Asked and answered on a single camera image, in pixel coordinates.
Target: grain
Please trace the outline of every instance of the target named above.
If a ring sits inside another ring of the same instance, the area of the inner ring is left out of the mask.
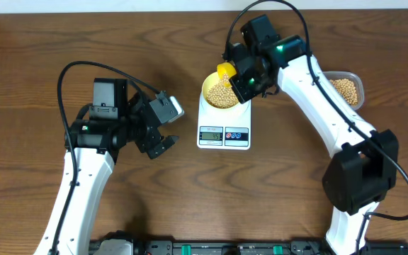
[[[207,92],[207,102],[210,105],[216,108],[226,109],[239,103],[231,87],[225,86],[228,82],[228,75],[223,74],[223,77],[218,80],[216,85],[209,89],[209,92]]]
[[[356,106],[358,103],[358,96],[353,81],[349,81],[348,79],[337,79],[330,80],[330,82],[349,105]]]

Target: white scale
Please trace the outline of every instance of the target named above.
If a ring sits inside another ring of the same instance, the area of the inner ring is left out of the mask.
[[[218,73],[204,81],[199,98],[198,138],[203,149],[249,149],[251,146],[251,101],[227,109],[211,106],[209,89],[218,82]]]

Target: black metal base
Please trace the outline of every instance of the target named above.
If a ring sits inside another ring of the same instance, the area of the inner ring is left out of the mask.
[[[324,239],[297,239],[291,242],[182,242],[152,237],[141,241],[122,231],[112,232],[92,242],[93,254],[106,239],[126,239],[133,243],[133,255],[334,255]],[[408,255],[406,242],[366,242],[361,255]]]

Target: white wall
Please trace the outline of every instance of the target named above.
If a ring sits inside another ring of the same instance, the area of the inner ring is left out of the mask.
[[[254,0],[0,0],[0,13],[236,11]],[[408,9],[408,0],[290,0],[299,9]],[[262,3],[254,9],[286,9]]]

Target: container of beans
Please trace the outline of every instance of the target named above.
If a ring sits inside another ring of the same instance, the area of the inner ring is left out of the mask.
[[[324,72],[325,77],[355,111],[365,101],[365,91],[360,77],[351,72]]]
[[[225,86],[217,72],[205,79],[200,97],[200,102],[206,113],[215,116],[237,117],[248,107],[248,103],[239,103],[231,87]]]

